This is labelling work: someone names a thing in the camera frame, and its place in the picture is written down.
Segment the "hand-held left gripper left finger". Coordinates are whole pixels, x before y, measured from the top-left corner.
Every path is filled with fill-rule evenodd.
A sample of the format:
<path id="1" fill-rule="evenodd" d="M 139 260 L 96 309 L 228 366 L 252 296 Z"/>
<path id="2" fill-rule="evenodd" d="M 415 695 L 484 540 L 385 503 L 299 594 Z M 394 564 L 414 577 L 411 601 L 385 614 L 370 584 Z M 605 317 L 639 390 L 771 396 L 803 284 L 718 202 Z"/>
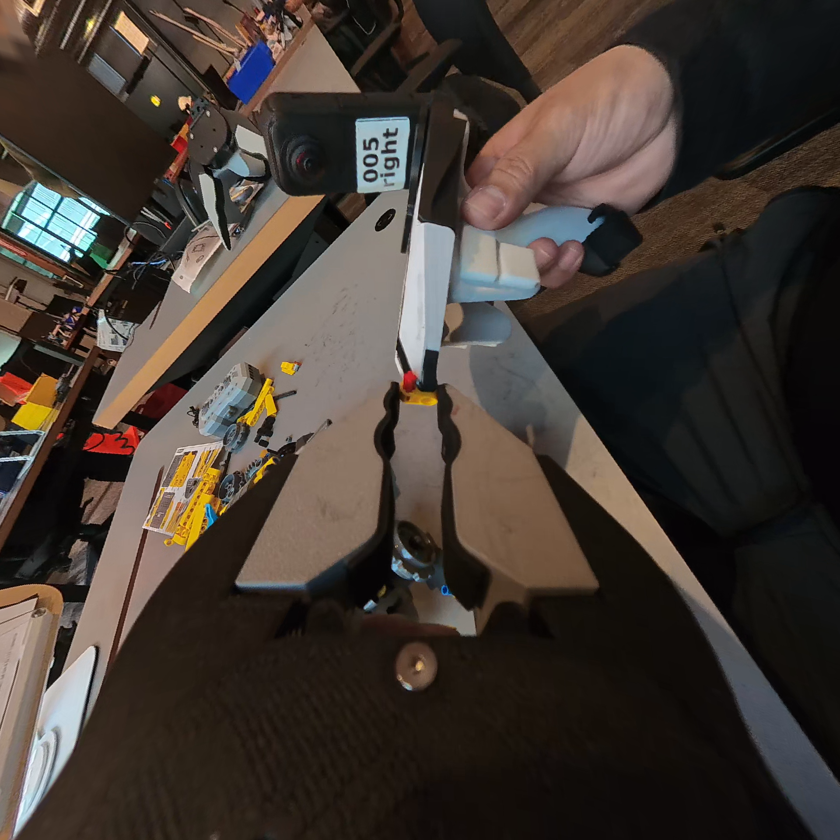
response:
<path id="1" fill-rule="evenodd" d="M 242 592 L 362 608 L 392 570 L 391 460 L 400 386 L 387 384 L 303 446 L 236 579 Z"/>

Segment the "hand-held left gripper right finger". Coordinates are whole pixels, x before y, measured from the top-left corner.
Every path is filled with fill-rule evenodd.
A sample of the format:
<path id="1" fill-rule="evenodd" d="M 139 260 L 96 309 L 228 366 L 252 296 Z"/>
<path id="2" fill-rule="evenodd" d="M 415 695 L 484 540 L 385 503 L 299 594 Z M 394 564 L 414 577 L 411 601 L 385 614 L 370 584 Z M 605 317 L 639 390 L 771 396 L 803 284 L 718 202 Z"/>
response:
<path id="1" fill-rule="evenodd" d="M 494 610 L 599 583 L 532 448 L 452 385 L 437 389 L 446 585 L 482 633 Z"/>

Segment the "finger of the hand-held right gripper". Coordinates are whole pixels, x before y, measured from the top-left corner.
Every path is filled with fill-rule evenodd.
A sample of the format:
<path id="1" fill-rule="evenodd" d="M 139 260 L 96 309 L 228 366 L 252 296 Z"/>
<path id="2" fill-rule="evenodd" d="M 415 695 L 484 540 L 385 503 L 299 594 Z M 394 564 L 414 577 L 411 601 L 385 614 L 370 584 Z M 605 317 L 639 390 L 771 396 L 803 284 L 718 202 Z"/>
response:
<path id="1" fill-rule="evenodd" d="M 411 222 L 396 359 L 402 377 L 414 371 L 417 389 L 438 387 L 438 356 L 455 254 L 456 234 L 451 227 Z"/>

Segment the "person's right forearm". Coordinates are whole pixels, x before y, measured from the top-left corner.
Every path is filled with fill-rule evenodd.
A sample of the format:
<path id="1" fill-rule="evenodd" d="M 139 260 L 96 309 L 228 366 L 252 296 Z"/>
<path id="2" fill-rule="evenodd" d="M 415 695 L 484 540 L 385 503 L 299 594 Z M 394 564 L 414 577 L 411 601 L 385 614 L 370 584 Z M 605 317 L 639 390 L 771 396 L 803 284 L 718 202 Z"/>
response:
<path id="1" fill-rule="evenodd" d="M 671 2 L 613 45 L 656 58 L 675 94 L 675 163 L 649 206 L 838 104 L 838 1 Z"/>

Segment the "grey desk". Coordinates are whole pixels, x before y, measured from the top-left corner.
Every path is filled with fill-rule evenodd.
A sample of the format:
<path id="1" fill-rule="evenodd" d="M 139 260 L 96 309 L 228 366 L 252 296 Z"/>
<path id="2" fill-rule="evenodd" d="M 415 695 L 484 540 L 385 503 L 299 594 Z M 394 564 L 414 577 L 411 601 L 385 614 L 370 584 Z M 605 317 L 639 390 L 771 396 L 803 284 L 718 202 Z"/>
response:
<path id="1" fill-rule="evenodd" d="M 375 222 L 395 208 L 393 222 Z M 143 521 L 174 452 L 201 440 L 186 408 L 201 403 L 238 361 L 277 371 L 299 361 L 297 396 L 280 409 L 280 438 L 334 422 L 396 379 L 395 344 L 406 256 L 401 253 L 406 195 L 377 199 L 272 305 L 173 408 L 139 446 L 99 561 L 65 667 L 92 645 L 99 657 L 91 682 L 95 700 L 110 659 L 182 549 Z M 676 583 L 716 651 L 765 762 L 817 838 L 838 838 L 838 782 L 782 700 L 712 604 L 697 578 L 584 419 L 540 352 L 516 321 L 495 349 L 444 349 L 439 363 L 451 383 L 535 448 L 619 522 Z"/>

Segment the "yellow sticker sheet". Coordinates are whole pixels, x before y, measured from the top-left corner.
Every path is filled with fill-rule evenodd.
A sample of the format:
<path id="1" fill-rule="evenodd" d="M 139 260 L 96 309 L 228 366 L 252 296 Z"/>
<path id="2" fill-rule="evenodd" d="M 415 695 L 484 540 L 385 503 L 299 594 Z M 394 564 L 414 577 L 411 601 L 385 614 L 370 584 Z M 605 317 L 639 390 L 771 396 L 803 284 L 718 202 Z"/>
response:
<path id="1" fill-rule="evenodd" d="M 173 537 L 205 479 L 216 479 L 224 462 L 220 441 L 178 448 L 155 492 L 143 528 Z"/>

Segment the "grey brick battery box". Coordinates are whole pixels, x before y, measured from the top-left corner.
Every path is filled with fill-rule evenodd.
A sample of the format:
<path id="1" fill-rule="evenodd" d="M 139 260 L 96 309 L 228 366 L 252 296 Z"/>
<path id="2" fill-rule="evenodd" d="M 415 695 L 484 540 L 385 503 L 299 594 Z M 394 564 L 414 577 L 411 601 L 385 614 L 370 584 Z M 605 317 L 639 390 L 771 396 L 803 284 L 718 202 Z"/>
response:
<path id="1" fill-rule="evenodd" d="M 264 381 L 264 375 L 254 365 L 235 364 L 197 408 L 198 433 L 223 438 L 228 428 L 256 404 Z"/>

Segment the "blue storage bin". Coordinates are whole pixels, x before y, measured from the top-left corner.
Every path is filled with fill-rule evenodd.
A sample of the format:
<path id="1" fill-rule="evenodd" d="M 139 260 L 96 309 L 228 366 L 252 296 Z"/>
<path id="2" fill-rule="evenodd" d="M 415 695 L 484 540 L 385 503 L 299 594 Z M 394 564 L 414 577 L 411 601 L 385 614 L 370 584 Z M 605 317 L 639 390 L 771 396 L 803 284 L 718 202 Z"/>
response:
<path id="1" fill-rule="evenodd" d="M 248 104 L 274 68 L 271 50 L 260 40 L 247 48 L 225 84 L 238 100 Z"/>

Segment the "long grey table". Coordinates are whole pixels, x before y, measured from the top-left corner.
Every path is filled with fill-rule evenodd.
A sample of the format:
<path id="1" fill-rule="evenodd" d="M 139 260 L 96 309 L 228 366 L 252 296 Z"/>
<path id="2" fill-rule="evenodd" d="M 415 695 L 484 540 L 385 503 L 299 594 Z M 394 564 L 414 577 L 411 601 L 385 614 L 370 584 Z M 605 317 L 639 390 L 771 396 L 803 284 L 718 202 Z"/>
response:
<path id="1" fill-rule="evenodd" d="M 291 277 L 327 202 L 289 197 L 268 182 L 232 249 L 220 248 L 199 274 L 199 293 L 171 287 L 135 330 L 93 423 L 115 427 L 146 393 L 200 368 L 257 320 Z"/>

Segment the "red black printed bag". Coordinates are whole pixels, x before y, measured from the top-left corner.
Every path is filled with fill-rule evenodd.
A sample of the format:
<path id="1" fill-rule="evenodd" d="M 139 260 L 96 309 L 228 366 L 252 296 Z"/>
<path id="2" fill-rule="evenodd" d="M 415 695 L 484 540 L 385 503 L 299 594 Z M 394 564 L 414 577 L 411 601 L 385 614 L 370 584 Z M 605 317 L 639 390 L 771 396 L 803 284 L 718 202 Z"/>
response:
<path id="1" fill-rule="evenodd" d="M 132 457 L 143 438 L 143 433 L 134 426 L 124 431 L 94 431 L 89 434 L 82 448 L 94 455 L 115 455 Z"/>

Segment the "white paper sheet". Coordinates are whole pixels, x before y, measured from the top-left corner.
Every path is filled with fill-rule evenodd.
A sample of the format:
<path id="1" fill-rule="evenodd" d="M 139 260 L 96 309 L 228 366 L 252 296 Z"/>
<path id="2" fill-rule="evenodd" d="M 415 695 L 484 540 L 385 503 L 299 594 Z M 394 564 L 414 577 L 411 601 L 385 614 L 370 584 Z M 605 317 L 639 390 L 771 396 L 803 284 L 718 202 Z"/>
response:
<path id="1" fill-rule="evenodd" d="M 171 282 L 191 293 L 202 270 L 222 246 L 222 239 L 210 221 L 197 226 L 173 268 Z"/>

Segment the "person's dark clothed body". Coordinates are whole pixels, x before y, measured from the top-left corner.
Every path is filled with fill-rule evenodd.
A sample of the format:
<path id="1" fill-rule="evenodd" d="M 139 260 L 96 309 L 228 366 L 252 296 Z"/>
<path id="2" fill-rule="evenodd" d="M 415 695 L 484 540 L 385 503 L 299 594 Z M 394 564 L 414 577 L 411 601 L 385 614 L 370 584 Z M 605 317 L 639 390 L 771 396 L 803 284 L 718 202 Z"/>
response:
<path id="1" fill-rule="evenodd" d="M 543 357 L 838 777 L 838 189 L 560 311 Z"/>

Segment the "yellow storage bin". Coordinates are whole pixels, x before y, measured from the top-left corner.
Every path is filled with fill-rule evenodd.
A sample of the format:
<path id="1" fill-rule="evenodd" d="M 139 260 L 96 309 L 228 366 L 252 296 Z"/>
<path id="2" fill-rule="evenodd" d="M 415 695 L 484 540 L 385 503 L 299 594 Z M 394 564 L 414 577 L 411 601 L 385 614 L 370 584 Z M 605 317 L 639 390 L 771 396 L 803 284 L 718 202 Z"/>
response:
<path id="1" fill-rule="evenodd" d="M 60 381 L 42 374 L 30 389 L 25 399 L 19 404 L 12 423 L 28 431 L 42 428 L 52 422 L 58 412 Z"/>

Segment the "wooden board with printed sheet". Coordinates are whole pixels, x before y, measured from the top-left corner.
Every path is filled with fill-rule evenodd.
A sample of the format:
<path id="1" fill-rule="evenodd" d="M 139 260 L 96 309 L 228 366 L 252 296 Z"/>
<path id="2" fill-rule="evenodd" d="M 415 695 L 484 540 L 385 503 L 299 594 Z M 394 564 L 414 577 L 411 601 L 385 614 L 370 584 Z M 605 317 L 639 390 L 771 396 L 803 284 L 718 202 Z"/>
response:
<path id="1" fill-rule="evenodd" d="M 64 599 L 47 584 L 1 592 L 1 838 L 11 838 Z"/>

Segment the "window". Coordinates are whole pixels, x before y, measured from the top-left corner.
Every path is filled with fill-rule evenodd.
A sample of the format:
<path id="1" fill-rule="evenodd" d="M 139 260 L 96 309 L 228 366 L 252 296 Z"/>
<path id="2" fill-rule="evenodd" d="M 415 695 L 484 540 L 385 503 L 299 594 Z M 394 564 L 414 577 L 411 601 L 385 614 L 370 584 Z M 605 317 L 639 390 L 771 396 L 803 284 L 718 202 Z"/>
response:
<path id="1" fill-rule="evenodd" d="M 89 254 L 97 238 L 95 227 L 107 216 L 86 197 L 65 197 L 31 182 L 13 199 L 2 230 L 69 264 Z"/>

